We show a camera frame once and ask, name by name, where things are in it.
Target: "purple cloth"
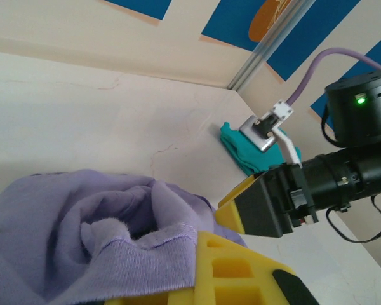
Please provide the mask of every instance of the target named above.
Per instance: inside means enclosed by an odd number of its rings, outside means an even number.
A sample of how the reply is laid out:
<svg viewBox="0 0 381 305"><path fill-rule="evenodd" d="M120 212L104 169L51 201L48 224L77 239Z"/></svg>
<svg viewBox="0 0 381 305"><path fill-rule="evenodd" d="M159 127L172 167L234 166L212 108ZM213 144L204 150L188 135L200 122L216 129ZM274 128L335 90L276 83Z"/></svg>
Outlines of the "purple cloth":
<svg viewBox="0 0 381 305"><path fill-rule="evenodd" d="M150 177L33 175L0 195L0 304L79 304L192 287L198 231L244 245L202 197Z"/></svg>

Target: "white wall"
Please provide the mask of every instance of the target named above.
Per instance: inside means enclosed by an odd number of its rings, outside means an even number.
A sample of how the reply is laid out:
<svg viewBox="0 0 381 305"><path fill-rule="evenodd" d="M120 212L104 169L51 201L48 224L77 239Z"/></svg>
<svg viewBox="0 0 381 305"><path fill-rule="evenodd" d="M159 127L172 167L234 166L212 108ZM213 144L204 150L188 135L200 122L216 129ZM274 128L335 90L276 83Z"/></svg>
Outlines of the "white wall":
<svg viewBox="0 0 381 305"><path fill-rule="evenodd" d="M372 22L364 23L364 16L367 16L367 20L372 20ZM274 77L271 68L263 66L251 83L241 92L241 96L256 114L262 115L276 101L281 98L287 99L290 96L314 56L321 50L341 46L367 53L380 40L381 0L362 0L287 82L279 81ZM336 151L336 148L323 138L319 124L320 119L310 109L310 106L323 94L323 88L326 85L336 81L355 63L355 60L341 55L325 58L317 68L309 86L294 104L295 113L283 125L283 128L289 133L294 143L301 148L304 159ZM381 207L381 196L377 198L377 204ZM372 207L369 200L354 203L348 213L340 215L360 240L368 239L381 230L381 216ZM365 247L381 265L381 239L366 244Z"/></svg>
<svg viewBox="0 0 381 305"><path fill-rule="evenodd" d="M250 52L199 40L219 1L172 0L160 22L103 0L0 1L0 52L225 87Z"/></svg>

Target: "green towel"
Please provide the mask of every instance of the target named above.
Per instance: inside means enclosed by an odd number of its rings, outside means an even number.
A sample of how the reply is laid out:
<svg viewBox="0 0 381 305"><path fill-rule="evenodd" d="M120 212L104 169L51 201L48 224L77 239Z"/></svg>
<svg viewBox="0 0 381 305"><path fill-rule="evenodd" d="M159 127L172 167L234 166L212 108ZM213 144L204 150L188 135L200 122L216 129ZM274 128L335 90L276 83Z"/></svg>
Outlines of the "green towel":
<svg viewBox="0 0 381 305"><path fill-rule="evenodd" d="M220 131L220 140L239 167L248 176L268 170L271 166L284 163L284 158L277 143L267 152L262 153L258 147L252 144L241 132L230 129L228 122L223 124ZM301 158L299 148L296 148L296 150L299 158Z"/></svg>

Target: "black cable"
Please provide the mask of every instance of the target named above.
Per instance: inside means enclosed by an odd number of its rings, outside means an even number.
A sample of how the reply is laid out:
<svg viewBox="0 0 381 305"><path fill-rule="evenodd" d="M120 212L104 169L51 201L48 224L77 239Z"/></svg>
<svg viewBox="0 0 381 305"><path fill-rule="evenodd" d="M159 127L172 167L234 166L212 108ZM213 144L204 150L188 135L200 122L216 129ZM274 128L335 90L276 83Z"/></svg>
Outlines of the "black cable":
<svg viewBox="0 0 381 305"><path fill-rule="evenodd" d="M339 148L344 148L344 146L342 144L340 144L336 140L333 140L332 138L330 138L327 135L327 133L326 133L326 122L327 122L328 118L329 118L329 109L328 109L328 106L325 105L323 115L322 115L322 122L321 122L323 136L325 137L325 139L330 144L333 144L334 146L339 147Z"/></svg>
<svg viewBox="0 0 381 305"><path fill-rule="evenodd" d="M381 209L379 209L378 206L376 206L375 204L375 196L372 196L371 197L371 202L373 203L373 206L380 212L381 214ZM337 227L331 222L330 220L330 212L333 211L333 208L329 208L327 211L326 211L326 219L328 220L329 224L331 225L331 227L336 231L337 234L339 234L344 240L346 241L349 241L351 243L369 243L370 241L374 241L374 240L377 240L381 237L381 232L379 232L377 235L375 235L374 237L370 238L369 240L363 240L363 241L358 241L358 240L351 240L350 238L348 238L346 235L344 235L339 229L337 229Z"/></svg>

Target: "purple cable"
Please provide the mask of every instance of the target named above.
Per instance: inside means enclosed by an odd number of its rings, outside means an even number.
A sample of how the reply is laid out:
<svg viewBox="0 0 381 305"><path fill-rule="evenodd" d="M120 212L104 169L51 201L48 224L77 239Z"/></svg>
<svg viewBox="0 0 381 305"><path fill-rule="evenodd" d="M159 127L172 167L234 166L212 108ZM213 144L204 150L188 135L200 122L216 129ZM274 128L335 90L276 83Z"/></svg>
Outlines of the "purple cable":
<svg viewBox="0 0 381 305"><path fill-rule="evenodd" d="M309 66L308 70L306 71L304 78L301 80L300 84L298 85L297 89L292 93L292 95L289 97L289 99L286 100L286 103L289 106L291 106L293 103L295 103L295 101L302 94L303 90L307 86L307 83L311 79L313 72L316 70L316 67L319 65L320 61L322 59L324 59L324 57L326 57L330 54L342 54L342 55L354 57L354 58L361 60L361 61L365 62L366 64L372 66L373 68L381 70L381 65L378 62L375 62L374 60L370 59L369 57L367 57L361 53L358 53L356 51L353 51L350 49L345 49L345 48L325 49L315 57L315 59L312 61L311 65Z"/></svg>

